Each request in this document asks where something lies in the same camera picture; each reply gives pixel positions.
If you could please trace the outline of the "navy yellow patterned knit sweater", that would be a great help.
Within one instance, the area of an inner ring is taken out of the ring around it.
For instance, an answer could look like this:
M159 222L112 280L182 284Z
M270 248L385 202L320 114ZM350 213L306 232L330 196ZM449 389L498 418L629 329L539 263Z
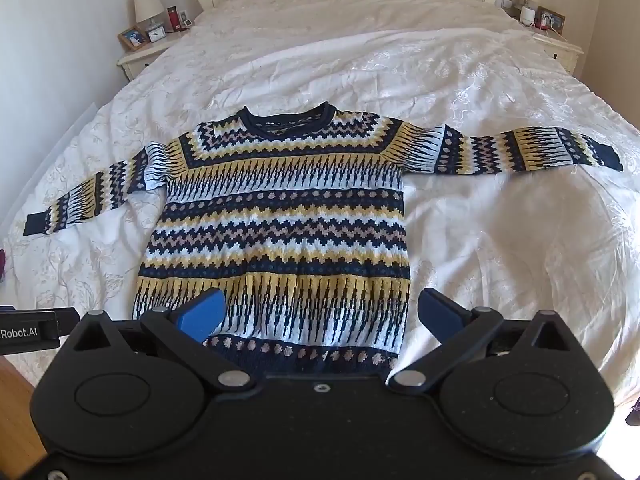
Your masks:
M387 372L410 300L405 175L573 165L622 169L610 146L564 128L466 136L330 103L240 110L98 172L30 214L24 232L62 231L161 188L135 315L216 288L224 317L198 323L196 338L247 370Z

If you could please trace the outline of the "white floral duvet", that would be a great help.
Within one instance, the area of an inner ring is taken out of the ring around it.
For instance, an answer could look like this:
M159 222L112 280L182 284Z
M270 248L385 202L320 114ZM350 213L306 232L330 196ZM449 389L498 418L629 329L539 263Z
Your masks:
M572 167L495 177L411 176L412 287L512 318L557 310L617 404L639 393L639 133L501 10L474 0L230 0L66 146L4 237L4 304L131 311L163 194L60 234L26 217L113 162L248 108L322 102L468 136L557 126L611 145L622 171Z

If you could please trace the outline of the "cream left nightstand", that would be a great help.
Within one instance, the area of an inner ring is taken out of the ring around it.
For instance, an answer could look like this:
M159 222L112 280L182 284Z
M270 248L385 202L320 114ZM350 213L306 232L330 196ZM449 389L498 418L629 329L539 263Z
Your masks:
M176 44L187 32L173 32L164 39L147 44L137 51L126 53L117 62L117 66L122 69L129 82L133 81L141 72L150 66L166 50Z

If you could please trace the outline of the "cream nightstand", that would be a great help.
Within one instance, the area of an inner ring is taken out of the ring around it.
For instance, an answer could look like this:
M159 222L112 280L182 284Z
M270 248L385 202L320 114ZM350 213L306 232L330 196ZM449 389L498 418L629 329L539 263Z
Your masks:
M126 53L117 62L117 66L122 69L129 82L133 81L141 72L150 66L166 50L176 44L187 32L173 32L164 39L147 44L137 51Z
M584 54L581 47L551 30L540 30L535 26L535 22L533 26L524 26L524 28L533 35L534 40L541 44L549 56L562 65L567 73L574 75L579 58Z

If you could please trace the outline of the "small white alarm clock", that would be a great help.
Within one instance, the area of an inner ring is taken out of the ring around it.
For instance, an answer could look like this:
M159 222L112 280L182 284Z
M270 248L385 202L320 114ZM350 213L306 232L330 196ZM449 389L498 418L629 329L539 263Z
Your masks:
M151 26L146 31L146 34L148 35L151 44L155 44L157 41L165 39L167 36L167 32L163 24Z

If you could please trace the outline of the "cream right nightstand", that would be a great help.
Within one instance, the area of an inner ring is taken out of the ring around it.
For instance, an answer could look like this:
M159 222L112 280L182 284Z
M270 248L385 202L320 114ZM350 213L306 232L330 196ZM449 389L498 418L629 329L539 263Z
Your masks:
M533 26L524 26L524 28L533 35L534 40L541 44L549 56L562 65L567 73L574 75L579 58L584 54L581 47L551 30L540 30L535 26L535 22Z

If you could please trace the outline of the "small grey device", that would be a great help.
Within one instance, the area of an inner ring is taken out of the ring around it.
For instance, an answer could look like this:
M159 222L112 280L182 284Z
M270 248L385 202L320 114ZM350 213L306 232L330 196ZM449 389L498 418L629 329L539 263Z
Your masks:
M179 13L181 25L183 29L190 29L193 26L191 19L189 18L189 14L186 11L181 11Z

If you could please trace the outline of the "red bottle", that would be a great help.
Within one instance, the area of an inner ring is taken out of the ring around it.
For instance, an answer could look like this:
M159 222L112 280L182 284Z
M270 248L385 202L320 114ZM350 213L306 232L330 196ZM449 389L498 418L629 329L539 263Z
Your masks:
M170 6L167 9L167 15L171 24L171 28L174 32L181 32L181 22L177 12L177 9L174 6Z

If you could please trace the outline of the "white jar on nightstand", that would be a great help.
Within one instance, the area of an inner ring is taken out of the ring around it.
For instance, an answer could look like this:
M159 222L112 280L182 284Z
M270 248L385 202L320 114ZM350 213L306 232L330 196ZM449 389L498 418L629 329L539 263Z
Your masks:
M522 6L520 13L520 23L526 27L533 26L536 11L529 6Z

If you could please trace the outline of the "left white table lamp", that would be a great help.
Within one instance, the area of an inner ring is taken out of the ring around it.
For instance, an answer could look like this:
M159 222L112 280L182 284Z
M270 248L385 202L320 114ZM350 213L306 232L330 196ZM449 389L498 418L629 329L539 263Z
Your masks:
M134 0L134 16L136 23L152 28L158 24L157 17L164 12L160 0Z

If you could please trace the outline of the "wooden photo frame left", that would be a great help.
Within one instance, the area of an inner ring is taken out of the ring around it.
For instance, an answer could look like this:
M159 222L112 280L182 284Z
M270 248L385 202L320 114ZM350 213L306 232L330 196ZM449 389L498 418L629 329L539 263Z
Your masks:
M138 26L130 27L118 35L120 43L128 51L137 51L150 43L148 35Z

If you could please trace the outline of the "brown photo frame right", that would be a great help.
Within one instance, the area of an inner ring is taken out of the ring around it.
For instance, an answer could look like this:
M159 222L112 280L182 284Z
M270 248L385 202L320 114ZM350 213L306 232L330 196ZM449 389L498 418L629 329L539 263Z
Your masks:
M536 10L535 26L540 30L551 30L562 35L565 24L565 16L559 12L540 6Z

